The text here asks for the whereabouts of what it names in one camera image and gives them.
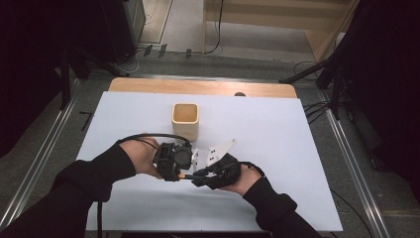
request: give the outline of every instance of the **white tabletop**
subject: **white tabletop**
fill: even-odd
[[[262,168],[273,188],[289,194],[316,230],[343,230],[299,99],[104,92],[77,159],[90,161],[134,134],[172,133],[171,109],[179,102],[200,107],[199,137],[193,143],[200,149],[199,169],[209,147],[236,139],[229,153]],[[114,183],[103,206],[103,229],[260,231],[255,216],[235,193],[138,175]],[[96,205],[87,229],[96,229]]]

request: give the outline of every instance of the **black camera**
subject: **black camera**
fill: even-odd
[[[154,164],[164,180],[178,181],[180,170],[191,168],[191,158],[191,144],[177,146],[174,143],[162,143],[155,154]]]

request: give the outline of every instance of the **floor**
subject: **floor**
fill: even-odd
[[[118,65],[126,71],[131,71],[131,76],[187,75],[276,83],[278,79],[288,78],[313,65],[314,58],[302,31],[235,24],[222,24],[221,45],[211,56],[197,55],[187,59],[183,55],[187,49],[199,52],[202,47],[201,1],[144,0],[144,3],[148,24],[145,26],[139,46],[143,48],[153,44],[154,50],[145,56],[140,49],[141,52],[135,58]],[[159,23],[157,26],[159,30],[148,29],[152,23]],[[209,51],[216,45],[217,33],[214,23],[207,23],[207,29],[206,49]],[[166,45],[164,57],[158,52],[161,45]],[[323,94],[311,80],[316,77],[316,74],[309,75],[309,79],[293,83],[303,104],[322,99]],[[34,122],[14,151],[0,160],[0,173],[3,175],[0,178],[2,187],[0,211],[6,211],[57,116],[63,117],[65,123],[60,128],[60,137],[52,145],[53,150],[49,153],[49,161],[44,165],[44,172],[35,179],[36,183],[32,184],[33,192],[23,201],[27,202],[26,206],[35,203],[46,194],[51,187],[53,176],[74,160],[86,132],[82,128],[88,115],[82,112],[94,112],[100,95],[109,86],[112,76],[94,68],[90,79],[76,81],[77,85],[75,84],[74,88],[78,88],[77,99],[71,113],[68,115],[57,113],[55,109],[59,106],[58,97]],[[337,194],[333,192],[333,196],[337,202],[344,231],[335,234],[326,233],[324,236],[420,237],[418,229],[420,206],[410,192],[409,184],[394,173],[378,173],[371,168],[368,152],[357,128],[345,115],[346,112],[342,113],[340,126],[345,132],[352,154],[367,183],[368,191],[380,211],[385,231],[382,232],[384,235],[377,235],[372,231],[367,207],[363,204],[361,193],[355,186],[356,179],[350,173],[348,161],[343,156],[342,145],[338,143],[336,131],[332,129],[334,124],[327,113],[311,124],[311,131],[330,188],[337,192]],[[111,237],[119,237],[118,235],[111,233]],[[95,237],[95,235],[87,233],[86,237]]]

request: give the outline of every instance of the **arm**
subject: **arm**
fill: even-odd
[[[158,147],[158,142],[149,140]],[[76,161],[55,178],[52,190],[13,221],[0,237],[84,237],[94,201],[108,201],[112,183],[135,174],[158,177],[156,150],[138,141],[115,144],[91,162]]]
[[[242,166],[239,180],[223,189],[249,202],[257,211],[257,224],[272,232],[272,237],[321,237],[295,212],[297,204],[287,194],[277,194],[254,168]]]

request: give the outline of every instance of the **black sleeve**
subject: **black sleeve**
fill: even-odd
[[[267,178],[260,178],[244,195],[257,211],[256,221],[273,237],[321,237],[295,209],[297,204],[287,194],[277,194]]]
[[[94,201],[108,201],[112,183],[136,174],[117,144],[91,162],[76,161],[55,178],[52,190],[0,233],[5,237],[84,237]]]

